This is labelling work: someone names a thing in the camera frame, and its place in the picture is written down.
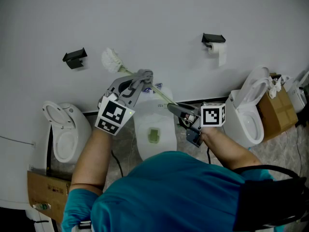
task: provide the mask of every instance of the person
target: person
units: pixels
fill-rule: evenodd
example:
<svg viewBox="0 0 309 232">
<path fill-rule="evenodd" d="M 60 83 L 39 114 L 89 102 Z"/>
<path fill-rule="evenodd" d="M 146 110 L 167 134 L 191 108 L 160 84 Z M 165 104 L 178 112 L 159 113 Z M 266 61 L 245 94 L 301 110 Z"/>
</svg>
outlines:
<svg viewBox="0 0 309 232">
<path fill-rule="evenodd" d="M 223 167 L 168 151 L 148 158 L 102 193 L 112 136 L 94 129 L 73 173 L 62 230 L 91 220 L 95 232 L 232 231 L 240 185 L 272 176 L 261 169 L 233 172 L 261 161 L 216 128 L 201 132 Z"/>
</svg>

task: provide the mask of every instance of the toilet paper roll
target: toilet paper roll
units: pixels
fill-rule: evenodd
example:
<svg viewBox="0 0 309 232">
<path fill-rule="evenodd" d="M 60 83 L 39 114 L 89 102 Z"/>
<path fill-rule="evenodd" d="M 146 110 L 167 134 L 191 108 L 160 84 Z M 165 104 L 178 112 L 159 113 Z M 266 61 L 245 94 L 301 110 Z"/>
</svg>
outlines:
<svg viewBox="0 0 309 232">
<path fill-rule="evenodd" d="M 209 54 L 218 54 L 219 66 L 224 65 L 226 63 L 226 43 L 210 42 L 208 45 L 211 45 L 211 48 L 208 48 Z"/>
</svg>

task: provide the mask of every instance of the teal shirt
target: teal shirt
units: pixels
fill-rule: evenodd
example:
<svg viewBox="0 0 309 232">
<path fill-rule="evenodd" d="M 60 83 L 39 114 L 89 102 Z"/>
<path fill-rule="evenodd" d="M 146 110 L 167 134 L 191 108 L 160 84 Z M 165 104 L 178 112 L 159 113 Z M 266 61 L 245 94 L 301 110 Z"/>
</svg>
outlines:
<svg viewBox="0 0 309 232">
<path fill-rule="evenodd" d="M 91 220 L 95 232 L 232 231 L 240 185 L 271 179 L 267 170 L 242 175 L 178 151 L 153 156 L 101 195 L 70 192 L 62 230 Z"/>
</svg>

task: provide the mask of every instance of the cardboard box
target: cardboard box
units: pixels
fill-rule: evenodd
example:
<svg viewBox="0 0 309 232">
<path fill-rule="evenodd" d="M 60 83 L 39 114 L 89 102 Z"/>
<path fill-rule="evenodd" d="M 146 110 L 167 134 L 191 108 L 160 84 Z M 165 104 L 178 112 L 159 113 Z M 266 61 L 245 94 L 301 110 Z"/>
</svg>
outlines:
<svg viewBox="0 0 309 232">
<path fill-rule="evenodd" d="M 282 88 L 274 99 L 269 97 L 268 91 L 257 104 L 263 128 L 263 142 L 280 135 L 298 121 L 297 115 L 285 89 Z"/>
<path fill-rule="evenodd" d="M 70 181 L 37 174 L 28 171 L 28 198 L 33 206 L 36 203 L 48 203 L 51 209 L 39 212 L 61 223 L 64 207 L 68 199 Z"/>
</svg>

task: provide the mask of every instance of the toilet brush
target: toilet brush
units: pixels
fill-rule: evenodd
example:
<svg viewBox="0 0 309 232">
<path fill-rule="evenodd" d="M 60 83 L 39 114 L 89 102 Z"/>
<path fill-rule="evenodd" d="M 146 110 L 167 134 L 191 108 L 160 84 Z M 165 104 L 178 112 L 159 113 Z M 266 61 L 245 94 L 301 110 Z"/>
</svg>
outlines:
<svg viewBox="0 0 309 232">
<path fill-rule="evenodd" d="M 106 50 L 102 53 L 102 64 L 105 69 L 107 69 L 110 73 L 117 73 L 117 72 L 123 72 L 128 75 L 133 75 L 131 71 L 128 71 L 128 69 L 124 66 L 121 59 L 117 56 L 117 54 L 114 52 L 114 50 L 110 48 L 106 48 Z M 156 86 L 151 85 L 151 88 L 164 100 L 166 100 L 167 103 L 173 103 L 177 105 L 176 102 L 174 102 L 171 98 L 169 98 L 167 95 L 165 95 L 161 90 L 159 90 Z"/>
</svg>

